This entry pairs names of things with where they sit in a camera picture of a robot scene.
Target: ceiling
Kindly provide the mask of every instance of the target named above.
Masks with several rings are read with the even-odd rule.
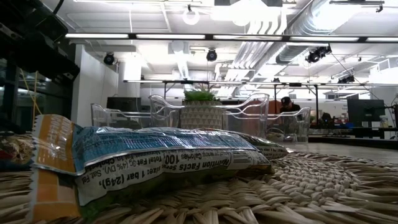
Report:
[[[54,9],[58,1],[42,0],[42,2]],[[284,4],[287,22],[309,2],[309,0],[296,0],[295,4]],[[232,21],[215,21],[210,15],[214,7],[214,0],[202,0],[200,7],[192,6],[199,11],[200,19],[195,25],[188,25],[183,21],[185,5],[176,4],[105,4],[100,2],[75,2],[65,1],[59,17],[67,24],[70,32],[151,32],[151,33],[222,33],[244,34],[249,30],[249,25],[237,26]],[[398,4],[397,6],[385,6],[384,10],[376,13],[378,6],[361,7],[348,21],[334,30],[332,35],[396,35],[398,34]],[[137,53],[142,58],[142,73],[145,75],[171,74],[177,70],[177,58],[169,54],[170,41],[144,41],[135,40],[99,40],[84,41],[86,49],[104,45],[135,45]],[[218,54],[216,62],[207,62],[206,52],[197,51],[186,56],[189,70],[215,71],[217,63],[232,61],[241,48],[242,42],[207,42],[192,41],[191,47],[215,48]],[[358,78],[366,78],[369,68],[377,65],[377,58],[385,55],[398,55],[396,44],[331,44],[334,56],[326,58],[308,67],[304,57],[297,57],[295,61],[287,65],[274,75],[282,82],[306,82],[308,80],[319,82],[327,81],[331,76],[344,72],[347,69],[355,70]]]

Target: woven rug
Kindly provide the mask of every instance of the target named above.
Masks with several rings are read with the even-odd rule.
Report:
[[[92,223],[398,223],[397,164],[313,153],[291,153],[272,163],[274,175],[113,205]]]

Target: white ceiling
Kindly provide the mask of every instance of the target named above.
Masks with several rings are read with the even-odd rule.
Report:
[[[54,9],[58,1],[42,0],[50,9]],[[200,10],[211,10],[212,0],[203,1],[208,7]],[[293,18],[308,0],[297,0],[295,8],[287,12],[287,19]],[[377,7],[362,8],[362,11],[354,15],[348,22],[334,31],[335,35],[396,35],[398,34],[398,7],[385,7],[380,13],[375,13]],[[127,4],[103,4],[65,1],[58,15],[68,24],[71,32],[174,32],[174,33],[245,33],[246,27],[236,26],[231,21],[214,21],[209,15],[200,14],[199,22],[187,25],[182,20],[185,6],[165,6],[165,16],[160,6],[156,5],[127,5]],[[168,54],[167,41],[134,41],[107,40],[92,41],[92,45],[131,45],[137,47],[142,55],[143,74],[168,73],[177,68],[177,60]],[[239,51],[241,42],[190,42],[191,46],[204,46],[216,48],[220,60],[233,60]],[[333,53],[340,55],[338,58],[346,68],[354,67],[362,62],[356,62],[351,56],[356,55],[395,55],[398,53],[396,44],[332,44]],[[192,70],[214,71],[216,63],[208,63],[206,54],[187,56],[188,67]],[[286,76],[283,79],[294,82],[308,80],[311,77],[329,77],[344,71],[345,69],[327,56],[327,63],[318,62],[308,69],[305,62],[299,61],[284,69]],[[368,70],[360,71],[366,76]]]

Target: person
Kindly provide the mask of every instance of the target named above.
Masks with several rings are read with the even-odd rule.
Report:
[[[296,105],[292,102],[290,97],[285,96],[283,97],[280,102],[282,103],[282,107],[280,108],[280,112],[294,112],[299,111],[301,108],[299,105]]]

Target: plant pot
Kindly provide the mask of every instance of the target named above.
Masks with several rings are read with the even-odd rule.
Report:
[[[188,101],[182,105],[189,106],[181,109],[181,128],[214,128],[223,129],[223,108],[213,106],[222,105],[218,101]]]

